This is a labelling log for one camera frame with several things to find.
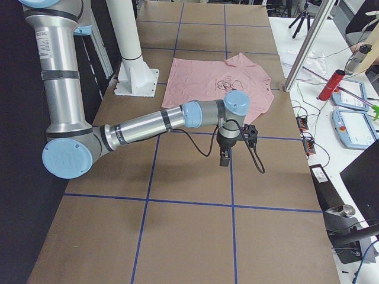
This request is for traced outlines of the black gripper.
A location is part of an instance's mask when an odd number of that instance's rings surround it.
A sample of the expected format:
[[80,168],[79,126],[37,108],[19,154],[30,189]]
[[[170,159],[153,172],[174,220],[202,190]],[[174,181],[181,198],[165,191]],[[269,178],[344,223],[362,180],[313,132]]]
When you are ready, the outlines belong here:
[[237,142],[237,130],[221,127],[217,131],[216,140],[220,147],[220,166],[228,167],[231,160],[229,150]]

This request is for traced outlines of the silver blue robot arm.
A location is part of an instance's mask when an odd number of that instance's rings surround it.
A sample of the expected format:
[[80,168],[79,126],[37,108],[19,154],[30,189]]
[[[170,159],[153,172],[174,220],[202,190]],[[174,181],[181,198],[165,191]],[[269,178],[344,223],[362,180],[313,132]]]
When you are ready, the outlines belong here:
[[241,91],[223,99],[190,101],[116,125],[93,126],[85,119],[74,36],[92,31],[89,1],[23,1],[25,20],[34,28],[46,91],[50,126],[42,152],[45,168],[63,179],[84,175],[102,156],[118,147],[169,133],[185,126],[215,125],[220,164],[244,139],[242,126],[250,100]]

